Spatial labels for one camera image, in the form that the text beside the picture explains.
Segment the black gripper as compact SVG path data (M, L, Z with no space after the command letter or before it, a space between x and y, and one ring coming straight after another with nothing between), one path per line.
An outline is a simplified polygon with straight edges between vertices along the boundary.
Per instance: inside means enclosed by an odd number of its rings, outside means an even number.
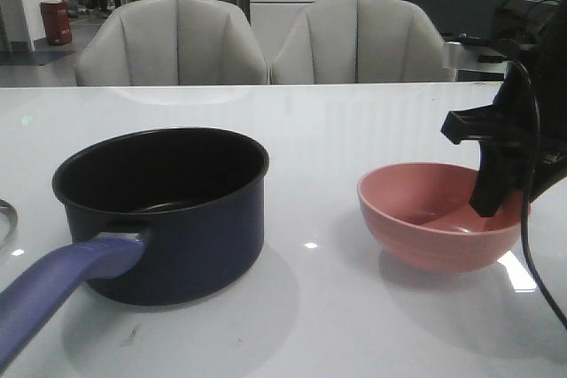
M451 111L441 127L451 143L479 141L480 163L470 206L493 217L537 152L530 201L566 177L566 64L514 64L493 102Z

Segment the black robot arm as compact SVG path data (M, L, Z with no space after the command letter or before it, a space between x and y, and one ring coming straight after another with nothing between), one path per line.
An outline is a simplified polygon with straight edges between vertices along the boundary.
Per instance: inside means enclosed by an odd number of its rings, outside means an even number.
M514 189L529 201L566 175L566 2L561 0L536 43L461 36L511 67L492 103L451 111L442 134L452 143L479 144L480 163L470 206L492 217Z

